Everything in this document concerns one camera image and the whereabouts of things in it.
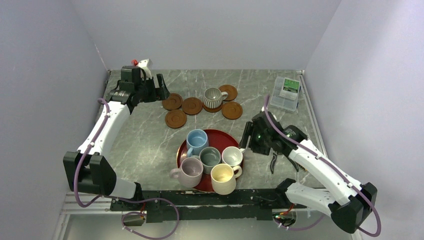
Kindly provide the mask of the white mug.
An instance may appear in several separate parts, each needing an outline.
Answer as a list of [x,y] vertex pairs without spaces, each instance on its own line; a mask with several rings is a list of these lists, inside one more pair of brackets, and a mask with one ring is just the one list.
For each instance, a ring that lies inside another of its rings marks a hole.
[[240,166],[243,162],[243,153],[245,151],[244,148],[238,148],[236,146],[226,147],[221,153],[221,160],[224,164],[231,167]]

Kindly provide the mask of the grey ribbed mug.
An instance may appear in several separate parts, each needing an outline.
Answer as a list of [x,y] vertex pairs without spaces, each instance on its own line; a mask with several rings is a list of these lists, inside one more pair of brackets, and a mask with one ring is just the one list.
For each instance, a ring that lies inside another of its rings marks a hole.
[[204,92],[203,104],[210,109],[218,108],[228,96],[226,91],[220,91],[216,87],[207,88]]

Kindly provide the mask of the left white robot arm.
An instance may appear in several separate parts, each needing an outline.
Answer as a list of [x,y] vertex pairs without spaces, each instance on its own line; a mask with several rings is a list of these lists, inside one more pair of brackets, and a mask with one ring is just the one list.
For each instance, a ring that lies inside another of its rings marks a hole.
[[82,202],[80,193],[93,194],[94,200],[100,197],[123,200],[131,210],[139,209],[144,203],[140,183],[118,177],[107,156],[134,108],[140,103],[166,100],[170,92],[163,75],[152,76],[147,66],[123,66],[120,74],[117,86],[105,98],[98,99],[103,110],[89,136],[77,151],[68,151],[63,157],[69,188],[82,208],[93,200]]

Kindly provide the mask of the cream yellow mug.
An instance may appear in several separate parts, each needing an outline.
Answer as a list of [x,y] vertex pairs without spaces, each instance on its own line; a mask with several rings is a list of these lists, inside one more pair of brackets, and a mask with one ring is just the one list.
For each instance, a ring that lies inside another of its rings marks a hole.
[[219,195],[229,195],[236,188],[236,178],[242,174],[239,165],[230,166],[225,163],[217,164],[210,172],[213,190]]

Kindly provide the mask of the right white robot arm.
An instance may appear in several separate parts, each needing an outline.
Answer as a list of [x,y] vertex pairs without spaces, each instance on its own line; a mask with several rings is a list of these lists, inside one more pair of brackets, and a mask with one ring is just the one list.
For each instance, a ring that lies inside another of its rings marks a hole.
[[273,150],[275,155],[285,156],[296,169],[308,171],[326,189],[306,187],[287,178],[275,188],[275,200],[280,207],[309,207],[329,216],[349,234],[361,230],[361,224],[374,213],[377,230],[373,236],[380,235],[381,220],[375,209],[377,188],[342,171],[298,127],[283,128],[271,112],[261,111],[246,123],[239,147],[261,155],[269,155]]

